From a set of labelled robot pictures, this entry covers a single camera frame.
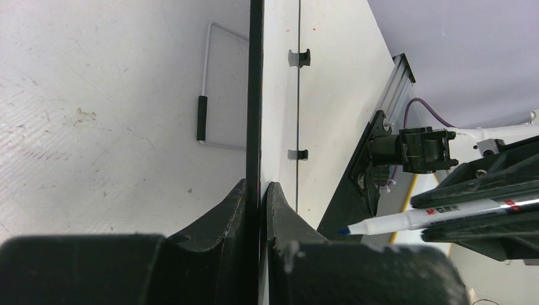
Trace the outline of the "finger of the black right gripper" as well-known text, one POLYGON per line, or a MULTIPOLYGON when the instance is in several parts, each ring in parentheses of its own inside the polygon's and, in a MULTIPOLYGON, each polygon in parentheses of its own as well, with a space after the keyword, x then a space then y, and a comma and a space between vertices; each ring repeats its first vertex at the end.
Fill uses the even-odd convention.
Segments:
POLYGON ((494 143, 494 152, 457 166, 435 189, 413 196, 411 206, 430 208, 537 191, 538 136, 494 143))
POLYGON ((538 259, 538 223, 446 225, 422 232, 423 241, 454 243, 496 261, 538 259))

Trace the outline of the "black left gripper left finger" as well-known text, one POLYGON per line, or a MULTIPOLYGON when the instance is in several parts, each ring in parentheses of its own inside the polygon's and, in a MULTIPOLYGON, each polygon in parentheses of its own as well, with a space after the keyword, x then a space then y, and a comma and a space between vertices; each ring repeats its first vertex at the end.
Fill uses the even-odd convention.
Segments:
POLYGON ((1 245, 2 304, 245 304, 245 181, 171 236, 20 236, 1 245))

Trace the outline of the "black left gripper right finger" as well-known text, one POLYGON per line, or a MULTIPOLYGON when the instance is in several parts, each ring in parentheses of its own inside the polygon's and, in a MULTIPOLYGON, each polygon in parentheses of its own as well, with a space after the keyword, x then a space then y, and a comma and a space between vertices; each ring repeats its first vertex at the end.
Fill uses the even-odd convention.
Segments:
POLYGON ((440 250, 329 241, 266 191, 270 304, 468 304, 467 289, 440 250))

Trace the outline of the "white blue whiteboard marker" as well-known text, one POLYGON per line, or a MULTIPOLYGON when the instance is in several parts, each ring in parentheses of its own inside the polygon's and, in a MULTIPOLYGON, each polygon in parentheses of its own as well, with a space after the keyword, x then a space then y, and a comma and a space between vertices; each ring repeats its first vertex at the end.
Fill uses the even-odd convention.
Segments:
POLYGON ((338 230, 339 234, 378 235, 414 231, 431 226, 481 219, 495 215, 512 215, 538 211, 538 195, 529 194, 505 199, 480 199, 430 208, 413 208, 405 212, 362 220, 338 230))

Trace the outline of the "black framed whiteboard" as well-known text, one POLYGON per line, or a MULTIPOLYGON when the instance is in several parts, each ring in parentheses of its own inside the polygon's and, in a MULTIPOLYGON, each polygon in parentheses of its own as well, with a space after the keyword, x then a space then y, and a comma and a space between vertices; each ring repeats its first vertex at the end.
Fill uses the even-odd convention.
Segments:
POLYGON ((300 1, 251 1, 247 91, 247 218, 258 255, 253 304, 269 303, 266 193, 280 183, 297 210, 300 1))

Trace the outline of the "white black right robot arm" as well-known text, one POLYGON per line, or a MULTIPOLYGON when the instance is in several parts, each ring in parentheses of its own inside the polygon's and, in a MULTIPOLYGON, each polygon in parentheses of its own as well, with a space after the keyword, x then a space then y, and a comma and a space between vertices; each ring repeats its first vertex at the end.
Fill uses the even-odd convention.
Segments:
POLYGON ((371 137, 367 148, 373 167, 449 172, 377 233, 420 230, 424 241, 498 261, 538 258, 538 125, 403 129, 371 137))

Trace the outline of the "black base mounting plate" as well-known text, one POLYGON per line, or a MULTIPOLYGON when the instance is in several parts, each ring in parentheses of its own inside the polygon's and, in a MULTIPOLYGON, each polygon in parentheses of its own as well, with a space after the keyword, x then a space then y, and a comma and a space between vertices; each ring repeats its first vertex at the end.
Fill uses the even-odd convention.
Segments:
POLYGON ((383 127, 384 111, 376 111, 348 162, 327 210, 317 227, 317 232, 328 240, 351 239, 360 241, 361 235, 347 236, 343 229, 378 212, 379 188, 375 180, 383 173, 384 166, 373 166, 368 144, 374 136, 389 135, 392 129, 383 127))

